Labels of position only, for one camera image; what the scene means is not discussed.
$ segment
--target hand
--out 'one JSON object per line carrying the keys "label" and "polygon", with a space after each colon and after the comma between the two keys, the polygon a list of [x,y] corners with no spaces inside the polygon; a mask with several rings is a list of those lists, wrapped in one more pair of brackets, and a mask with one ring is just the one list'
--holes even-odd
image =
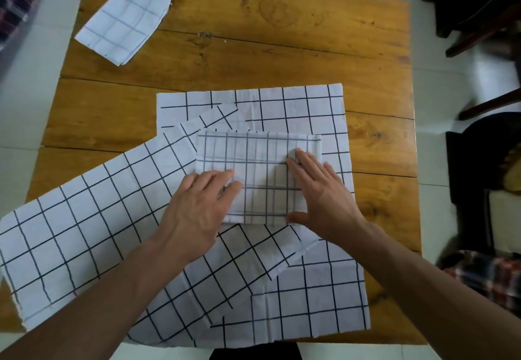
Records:
{"label": "hand", "polygon": [[185,176],[151,238],[160,245],[167,263],[177,262],[182,269],[213,246],[220,224],[242,189],[235,181],[221,193],[232,177],[232,169]]}
{"label": "hand", "polygon": [[320,237],[340,245],[349,230],[367,223],[351,192],[329,163],[320,164],[309,152],[295,150],[302,166],[289,158],[288,167],[302,189],[307,213],[291,212],[289,223],[305,225]]}

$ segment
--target forearm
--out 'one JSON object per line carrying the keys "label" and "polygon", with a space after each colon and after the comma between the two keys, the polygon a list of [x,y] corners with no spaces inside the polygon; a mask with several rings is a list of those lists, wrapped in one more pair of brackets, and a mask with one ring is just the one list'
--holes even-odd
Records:
{"label": "forearm", "polygon": [[443,358],[521,352],[521,320],[367,224],[344,249],[395,298]]}
{"label": "forearm", "polygon": [[0,359],[109,358],[150,301],[167,284],[150,240],[93,288],[30,331]]}

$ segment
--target wooden table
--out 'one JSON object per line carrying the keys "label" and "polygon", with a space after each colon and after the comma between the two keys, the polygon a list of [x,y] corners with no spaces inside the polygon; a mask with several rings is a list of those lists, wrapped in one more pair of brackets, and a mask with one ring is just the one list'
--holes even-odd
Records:
{"label": "wooden table", "polygon": [[[107,0],[81,0],[75,33]],[[156,134],[156,93],[340,82],[356,200],[420,253],[408,8],[394,0],[173,0],[125,66],[71,40],[28,200]],[[372,329],[318,342],[425,343],[366,274]],[[5,285],[0,328],[21,325]]]}

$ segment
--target left hand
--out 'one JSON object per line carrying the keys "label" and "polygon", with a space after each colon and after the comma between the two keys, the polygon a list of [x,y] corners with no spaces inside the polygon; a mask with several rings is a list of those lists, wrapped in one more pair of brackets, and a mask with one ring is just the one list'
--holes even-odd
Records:
{"label": "left hand", "polygon": [[213,246],[220,224],[242,189],[235,181],[221,193],[232,177],[232,169],[185,176],[150,238],[166,256],[164,262],[181,264],[182,269]]}

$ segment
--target white tile floor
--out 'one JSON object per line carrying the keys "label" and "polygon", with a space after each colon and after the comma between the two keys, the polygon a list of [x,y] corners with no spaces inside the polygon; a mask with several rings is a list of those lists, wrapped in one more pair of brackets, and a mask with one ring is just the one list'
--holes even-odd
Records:
{"label": "white tile floor", "polygon": [[[36,151],[46,124],[67,43],[80,0],[42,0],[20,46],[0,55],[0,216],[24,202]],[[456,233],[450,203],[443,133],[463,129],[456,114],[474,96],[494,98],[519,87],[510,63],[479,50],[447,59],[447,40],[434,34],[432,5],[407,0],[411,11],[411,47],[415,91],[421,230],[424,257],[434,261]],[[0,348],[14,339],[0,336]],[[302,345],[304,359],[434,359],[429,347],[400,345]],[[208,358],[208,351],[151,350],[125,345],[114,358]]]}

